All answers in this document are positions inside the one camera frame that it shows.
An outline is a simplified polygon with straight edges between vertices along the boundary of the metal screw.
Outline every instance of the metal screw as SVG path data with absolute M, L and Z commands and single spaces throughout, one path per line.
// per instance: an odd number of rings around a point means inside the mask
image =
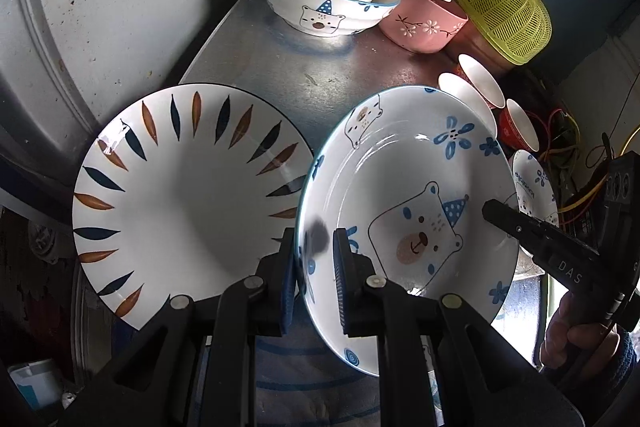
M 172 297 L 170 304 L 174 310 L 183 310 L 189 305 L 189 298 L 187 295 L 176 295 Z
M 462 299 L 455 293 L 448 293 L 442 298 L 442 304 L 445 308 L 457 310 L 462 306 Z
M 380 275 L 369 275 L 367 277 L 367 286 L 372 288 L 384 288 L 386 284 L 386 279 L 384 277 L 380 277 Z
M 244 280 L 244 286 L 250 290 L 255 290 L 264 284 L 262 277 L 258 275 L 250 275 Z

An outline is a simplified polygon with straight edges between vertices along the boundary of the colander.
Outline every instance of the colander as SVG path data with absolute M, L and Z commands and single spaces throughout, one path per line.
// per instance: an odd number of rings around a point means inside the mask
M 542 0 L 457 0 L 485 39 L 508 61 L 529 62 L 551 38 Z

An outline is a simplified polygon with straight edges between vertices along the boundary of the hand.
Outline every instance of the hand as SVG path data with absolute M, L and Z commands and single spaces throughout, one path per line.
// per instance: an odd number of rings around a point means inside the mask
M 549 327 L 546 328 L 545 341 L 540 346 L 540 362 L 552 369 L 560 367 L 566 361 L 567 341 L 580 349 L 593 349 L 607 331 L 602 324 L 581 324 L 571 327 L 566 320 L 571 309 L 571 299 L 571 293 L 567 292 L 560 300 L 560 305 L 551 317 Z M 584 365 L 579 381 L 594 377 L 602 371 L 615 355 L 619 343 L 620 335 L 616 333 L 614 327 Z

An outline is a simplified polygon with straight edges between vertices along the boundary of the bear illustration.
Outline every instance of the bear illustration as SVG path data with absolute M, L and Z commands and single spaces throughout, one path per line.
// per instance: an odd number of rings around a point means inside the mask
M 324 1 L 317 10 L 303 6 L 300 26 L 329 35 L 335 33 L 344 15 L 332 15 L 331 9 L 331 0 Z
M 442 203 L 435 181 L 412 198 L 396 204 L 369 225 L 369 240 L 385 275 L 408 292 L 420 295 L 447 259 L 462 249 L 453 226 L 468 196 Z
M 379 94 L 377 97 L 366 100 L 351 111 L 347 122 L 344 124 L 344 134 L 351 141 L 351 146 L 354 149 L 357 149 L 360 145 L 365 131 L 381 115 L 382 107 L 380 107 Z

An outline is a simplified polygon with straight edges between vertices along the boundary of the large bowl with bear design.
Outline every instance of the large bowl with bear design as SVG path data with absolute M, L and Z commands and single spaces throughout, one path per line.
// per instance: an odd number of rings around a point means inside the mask
M 317 37 L 360 33 L 378 24 L 400 0 L 266 0 L 290 26 Z
M 484 202 L 518 207 L 491 131 L 437 89 L 401 86 L 359 103 L 317 151 L 300 198 L 298 285 L 316 329 L 343 360 L 378 374 L 374 337 L 342 333 L 332 234 L 416 296 L 462 296 L 491 322 L 513 279 L 518 242 L 482 217 Z

